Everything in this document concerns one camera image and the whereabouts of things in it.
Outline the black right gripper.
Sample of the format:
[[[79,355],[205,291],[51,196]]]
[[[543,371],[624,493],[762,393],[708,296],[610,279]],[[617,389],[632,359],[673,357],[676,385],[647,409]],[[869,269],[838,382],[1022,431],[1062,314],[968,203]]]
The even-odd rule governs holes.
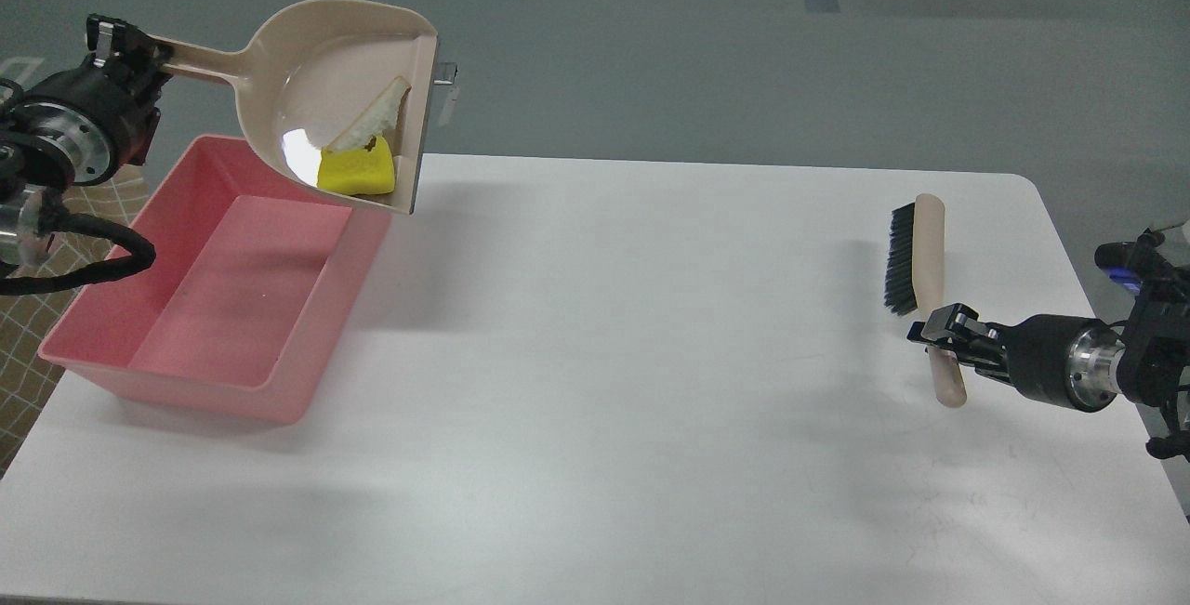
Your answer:
[[[953,302],[914,322],[906,338],[952,354],[973,372],[1008,374],[1008,385],[1032,401],[1098,412],[1119,394],[1123,343],[1092,318],[1036,314],[998,330],[966,304]]]

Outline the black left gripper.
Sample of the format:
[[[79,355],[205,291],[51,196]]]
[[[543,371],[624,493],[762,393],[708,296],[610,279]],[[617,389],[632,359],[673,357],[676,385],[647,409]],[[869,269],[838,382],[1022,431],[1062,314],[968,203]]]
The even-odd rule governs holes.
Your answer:
[[[89,66],[48,76],[10,106],[10,144],[30,183],[95,186],[144,164],[173,46],[123,18],[88,15],[86,49]]]

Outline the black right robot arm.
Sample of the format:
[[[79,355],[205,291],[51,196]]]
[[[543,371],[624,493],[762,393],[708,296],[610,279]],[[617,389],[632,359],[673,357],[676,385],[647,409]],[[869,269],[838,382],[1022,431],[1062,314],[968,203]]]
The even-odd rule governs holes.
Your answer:
[[[1186,459],[1186,222],[1102,244],[1095,263],[1130,292],[1127,320],[1036,314],[1008,326],[981,322],[958,302],[914,322],[906,337],[1032,401],[1097,412],[1126,398],[1155,408],[1165,431],[1144,448],[1155,459]]]

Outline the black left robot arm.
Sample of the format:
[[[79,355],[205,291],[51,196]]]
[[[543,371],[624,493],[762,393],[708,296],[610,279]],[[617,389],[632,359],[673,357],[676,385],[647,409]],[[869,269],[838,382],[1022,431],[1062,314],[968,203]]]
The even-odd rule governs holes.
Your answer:
[[[125,166],[144,164],[173,55],[165,40],[131,23],[89,15],[79,66],[31,87],[4,79],[4,297],[119,282],[154,266],[152,242],[126,225],[69,210],[64,195],[73,187],[102,183]],[[21,268],[43,266],[62,235],[108,242],[123,256],[55,276],[19,275]]]

